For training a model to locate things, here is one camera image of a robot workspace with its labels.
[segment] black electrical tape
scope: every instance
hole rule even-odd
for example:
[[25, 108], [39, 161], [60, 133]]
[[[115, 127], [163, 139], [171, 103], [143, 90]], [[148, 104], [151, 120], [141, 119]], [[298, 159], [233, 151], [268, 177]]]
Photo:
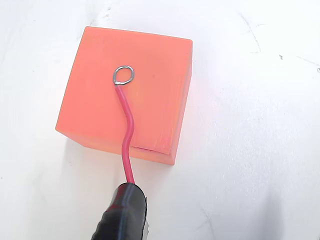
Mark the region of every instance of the black electrical tape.
[[147, 199], [133, 183], [123, 183], [114, 192], [91, 240], [146, 239]]

